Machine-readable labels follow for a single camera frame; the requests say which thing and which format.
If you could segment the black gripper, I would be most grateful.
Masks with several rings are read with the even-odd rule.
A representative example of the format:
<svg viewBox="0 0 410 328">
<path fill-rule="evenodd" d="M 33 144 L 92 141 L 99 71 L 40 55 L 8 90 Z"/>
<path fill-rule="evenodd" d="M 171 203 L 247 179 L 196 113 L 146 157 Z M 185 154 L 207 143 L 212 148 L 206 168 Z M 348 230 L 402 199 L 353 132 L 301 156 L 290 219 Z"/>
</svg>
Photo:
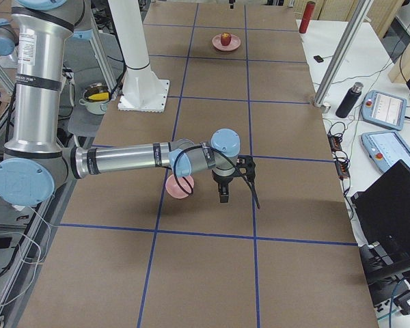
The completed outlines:
<svg viewBox="0 0 410 328">
<path fill-rule="evenodd" d="M 217 183 L 218 185 L 218 192 L 219 192 L 219 202 L 220 203 L 228 203 L 229 202 L 229 184 L 232 182 L 234 177 L 232 174 L 229 176 L 222 176 L 221 174 L 218 174 L 216 171 L 212 171 L 212 177 L 213 180 Z"/>
</svg>

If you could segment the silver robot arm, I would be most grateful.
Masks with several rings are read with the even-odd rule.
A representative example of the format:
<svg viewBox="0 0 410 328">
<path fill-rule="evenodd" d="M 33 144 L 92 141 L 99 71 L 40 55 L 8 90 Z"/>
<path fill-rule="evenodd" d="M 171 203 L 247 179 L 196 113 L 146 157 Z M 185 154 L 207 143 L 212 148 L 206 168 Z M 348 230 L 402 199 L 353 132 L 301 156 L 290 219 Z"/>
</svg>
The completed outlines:
<svg viewBox="0 0 410 328">
<path fill-rule="evenodd" d="M 18 206 L 50 198 L 68 181 L 128 169 L 164 167 L 176 178 L 209 169 L 227 201 L 226 185 L 240 176 L 240 139 L 228 128 L 210 141 L 188 139 L 125 148 L 63 148 L 56 140 L 66 40 L 91 25 L 89 1 L 14 1 L 19 24 L 14 130 L 0 162 L 0 197 Z"/>
</svg>

